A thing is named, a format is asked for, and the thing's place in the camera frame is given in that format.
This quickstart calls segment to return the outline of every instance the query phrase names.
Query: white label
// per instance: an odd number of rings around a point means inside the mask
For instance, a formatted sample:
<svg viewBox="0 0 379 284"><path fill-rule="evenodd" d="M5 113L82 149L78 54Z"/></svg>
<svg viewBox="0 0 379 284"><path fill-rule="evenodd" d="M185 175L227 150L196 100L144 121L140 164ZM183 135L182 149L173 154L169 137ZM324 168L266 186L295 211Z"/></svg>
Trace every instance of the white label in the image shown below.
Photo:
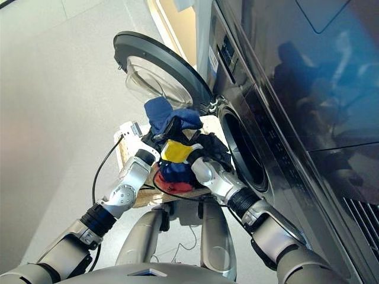
<svg viewBox="0 0 379 284"><path fill-rule="evenodd" d="M217 73L217 68L219 66L219 61L217 60L216 55L213 52L211 46L209 46L209 62L211 63L212 69L214 73Z"/></svg>

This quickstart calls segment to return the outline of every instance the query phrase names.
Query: vent grille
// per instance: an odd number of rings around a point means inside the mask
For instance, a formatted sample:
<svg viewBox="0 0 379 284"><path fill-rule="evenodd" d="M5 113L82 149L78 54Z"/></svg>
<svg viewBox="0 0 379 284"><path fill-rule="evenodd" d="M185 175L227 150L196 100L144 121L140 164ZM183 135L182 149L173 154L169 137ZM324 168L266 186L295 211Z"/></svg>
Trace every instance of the vent grille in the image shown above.
<svg viewBox="0 0 379 284"><path fill-rule="evenodd" d="M379 205L344 198L379 262Z"/></svg>

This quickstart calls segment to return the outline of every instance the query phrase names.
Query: metal joint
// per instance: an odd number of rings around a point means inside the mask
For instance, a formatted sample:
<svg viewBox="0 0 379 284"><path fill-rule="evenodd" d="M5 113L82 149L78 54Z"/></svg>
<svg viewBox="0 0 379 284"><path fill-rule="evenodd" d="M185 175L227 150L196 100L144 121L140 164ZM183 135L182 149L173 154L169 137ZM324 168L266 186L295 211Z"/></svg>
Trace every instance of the metal joint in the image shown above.
<svg viewBox="0 0 379 284"><path fill-rule="evenodd" d="M306 245L306 241L299 230L264 199L255 202L243 215L241 221L243 224L247 224L252 227L255 221L263 214L268 214L290 236L295 238L295 240L301 244Z"/></svg>

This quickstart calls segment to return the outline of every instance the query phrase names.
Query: red cloth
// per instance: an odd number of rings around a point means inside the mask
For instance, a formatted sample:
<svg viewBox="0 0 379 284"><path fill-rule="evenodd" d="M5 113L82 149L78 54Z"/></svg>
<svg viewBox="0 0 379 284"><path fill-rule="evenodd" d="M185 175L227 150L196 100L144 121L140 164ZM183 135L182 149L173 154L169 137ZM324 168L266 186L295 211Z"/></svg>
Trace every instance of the red cloth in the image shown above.
<svg viewBox="0 0 379 284"><path fill-rule="evenodd" d="M161 188L162 190L176 194L176 193L184 193L192 190L192 185L185 182L167 182L163 178L160 172L155 176L155 184Z"/></svg>

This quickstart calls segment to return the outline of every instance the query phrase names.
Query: washer drum opening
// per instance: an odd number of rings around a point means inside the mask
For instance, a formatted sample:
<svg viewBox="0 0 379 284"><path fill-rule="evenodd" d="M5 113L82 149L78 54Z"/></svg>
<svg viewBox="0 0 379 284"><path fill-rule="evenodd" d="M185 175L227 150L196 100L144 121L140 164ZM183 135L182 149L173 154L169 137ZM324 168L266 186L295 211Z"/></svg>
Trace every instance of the washer drum opening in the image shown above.
<svg viewBox="0 0 379 284"><path fill-rule="evenodd" d="M238 177L250 187L265 192L267 190L266 171L248 132L230 111L226 111L221 117L221 125Z"/></svg>

